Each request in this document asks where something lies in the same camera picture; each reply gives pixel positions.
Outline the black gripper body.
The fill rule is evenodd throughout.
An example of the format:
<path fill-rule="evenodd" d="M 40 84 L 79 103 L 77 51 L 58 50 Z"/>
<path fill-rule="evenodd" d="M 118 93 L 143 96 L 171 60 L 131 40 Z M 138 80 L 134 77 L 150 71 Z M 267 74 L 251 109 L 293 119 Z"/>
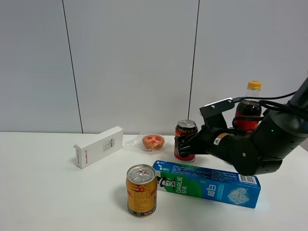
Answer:
<path fill-rule="evenodd" d="M 205 126 L 198 132 L 192 142 L 192 153 L 195 155 L 212 155 L 217 158 L 234 158 L 233 128 L 212 128 L 206 130 Z"/>

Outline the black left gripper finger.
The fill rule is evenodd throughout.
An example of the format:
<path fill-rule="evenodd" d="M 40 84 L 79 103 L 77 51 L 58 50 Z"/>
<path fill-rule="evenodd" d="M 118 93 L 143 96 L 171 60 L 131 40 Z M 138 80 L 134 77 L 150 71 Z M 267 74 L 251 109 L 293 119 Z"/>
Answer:
<path fill-rule="evenodd" d="M 200 153 L 198 135 L 176 137 L 176 154 L 182 158 Z"/>

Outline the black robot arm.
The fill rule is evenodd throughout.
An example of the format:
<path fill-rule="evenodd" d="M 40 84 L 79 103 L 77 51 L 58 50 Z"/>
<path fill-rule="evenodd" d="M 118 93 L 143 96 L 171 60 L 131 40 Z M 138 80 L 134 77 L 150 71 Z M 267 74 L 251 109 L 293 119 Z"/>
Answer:
<path fill-rule="evenodd" d="M 228 128 L 223 112 L 232 109 L 244 97 L 226 98 L 200 108 L 204 119 L 199 132 L 175 138 L 175 152 L 181 157 L 210 154 L 234 166 L 244 176 L 277 171 L 283 159 L 308 137 L 308 82 L 290 94 L 286 104 L 275 98 L 259 98 L 266 108 L 255 131 L 244 135 L 236 127 Z"/>

